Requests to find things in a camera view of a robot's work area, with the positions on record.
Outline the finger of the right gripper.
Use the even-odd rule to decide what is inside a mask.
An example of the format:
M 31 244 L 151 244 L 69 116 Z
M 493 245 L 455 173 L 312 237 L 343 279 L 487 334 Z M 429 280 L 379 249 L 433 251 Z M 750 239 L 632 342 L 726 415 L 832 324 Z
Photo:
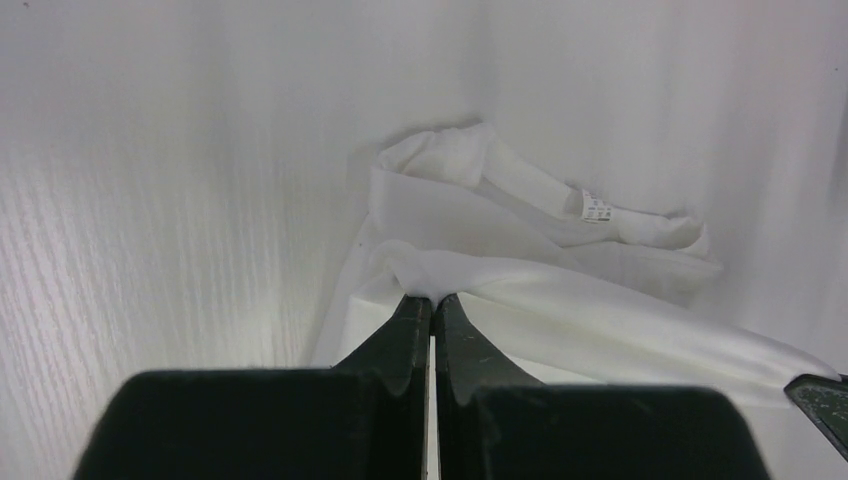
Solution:
M 791 381 L 784 392 L 847 460 L 847 376 L 833 380 L 804 374 Z

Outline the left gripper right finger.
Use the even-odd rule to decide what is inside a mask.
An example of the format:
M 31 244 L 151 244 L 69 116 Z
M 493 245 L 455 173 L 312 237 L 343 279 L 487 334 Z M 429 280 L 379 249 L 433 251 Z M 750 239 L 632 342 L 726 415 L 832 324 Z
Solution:
M 434 314 L 444 479 L 765 479 L 742 415 L 694 386 L 546 385 L 468 319 Z

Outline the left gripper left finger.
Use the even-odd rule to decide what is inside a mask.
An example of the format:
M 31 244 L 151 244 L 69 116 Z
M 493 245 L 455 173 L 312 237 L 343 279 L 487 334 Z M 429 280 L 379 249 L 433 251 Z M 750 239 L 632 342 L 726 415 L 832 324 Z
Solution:
M 432 307 L 404 297 L 330 368 L 146 371 L 116 392 L 78 479 L 422 479 Z

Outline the white printed t-shirt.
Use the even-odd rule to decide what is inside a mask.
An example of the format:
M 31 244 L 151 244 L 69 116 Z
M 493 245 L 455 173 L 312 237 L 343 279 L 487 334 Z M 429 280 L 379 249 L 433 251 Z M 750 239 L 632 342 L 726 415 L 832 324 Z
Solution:
M 721 272 L 705 224 L 608 204 L 514 153 L 485 124 L 424 131 L 370 169 L 364 222 L 312 356 L 351 353 L 404 296 L 457 295 L 510 359 L 550 383 L 675 384 L 781 406 L 837 371 L 689 309 Z

